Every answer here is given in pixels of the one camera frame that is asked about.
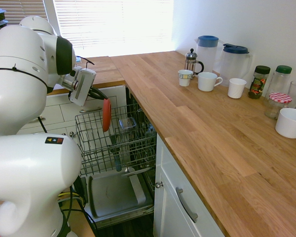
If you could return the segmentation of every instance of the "small cup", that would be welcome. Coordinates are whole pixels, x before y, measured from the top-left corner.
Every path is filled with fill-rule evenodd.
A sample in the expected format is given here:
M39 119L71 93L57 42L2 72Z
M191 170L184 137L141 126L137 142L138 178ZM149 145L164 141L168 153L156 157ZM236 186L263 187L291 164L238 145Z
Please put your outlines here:
M191 70L179 70L179 84L180 86L188 86L189 85L189 81L192 78L193 75L193 71Z
M296 138L296 109L281 109L275 130L284 137Z
M228 96L233 99L239 99L247 82L240 78L232 78L229 80Z
M222 83L222 78L217 77L215 73L199 73L198 74L198 89L201 91L212 91L215 86Z

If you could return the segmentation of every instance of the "white wall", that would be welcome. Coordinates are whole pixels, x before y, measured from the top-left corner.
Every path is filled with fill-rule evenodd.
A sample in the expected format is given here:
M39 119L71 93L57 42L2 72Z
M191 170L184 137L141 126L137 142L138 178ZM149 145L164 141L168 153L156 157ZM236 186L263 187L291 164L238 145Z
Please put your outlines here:
M271 68L268 81L278 65L288 65L296 80L296 0L174 0L176 51L196 49L194 39L202 35L249 49L247 81L257 65Z

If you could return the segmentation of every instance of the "red checkered lid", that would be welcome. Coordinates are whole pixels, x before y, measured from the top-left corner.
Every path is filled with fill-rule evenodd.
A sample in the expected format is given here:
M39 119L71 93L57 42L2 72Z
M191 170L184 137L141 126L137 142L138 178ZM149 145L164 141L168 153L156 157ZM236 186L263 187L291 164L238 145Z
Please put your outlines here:
M289 95L284 93L277 93L277 92L271 93L269 98L271 100L274 100L276 102L283 103L283 104L287 104L292 101L292 98Z

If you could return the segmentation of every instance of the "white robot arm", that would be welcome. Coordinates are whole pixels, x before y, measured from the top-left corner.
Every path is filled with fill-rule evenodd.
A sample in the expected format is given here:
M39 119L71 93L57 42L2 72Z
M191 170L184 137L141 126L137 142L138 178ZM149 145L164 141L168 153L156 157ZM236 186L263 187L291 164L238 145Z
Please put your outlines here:
M94 71L73 70L72 45L47 21L29 17L21 24L0 30L0 236L75 237L57 196L79 174L78 146L67 136L15 134L42 113L56 83L80 105L88 95L107 97L90 89Z

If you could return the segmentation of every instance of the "dishwasher rack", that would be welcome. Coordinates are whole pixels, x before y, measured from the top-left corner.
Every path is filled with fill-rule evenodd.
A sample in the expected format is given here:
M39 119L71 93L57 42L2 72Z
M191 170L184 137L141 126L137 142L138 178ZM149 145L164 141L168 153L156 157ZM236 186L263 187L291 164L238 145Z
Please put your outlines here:
M75 117L82 154L81 176L133 167L155 167L156 131L138 104L111 110L111 125L102 130L102 111Z

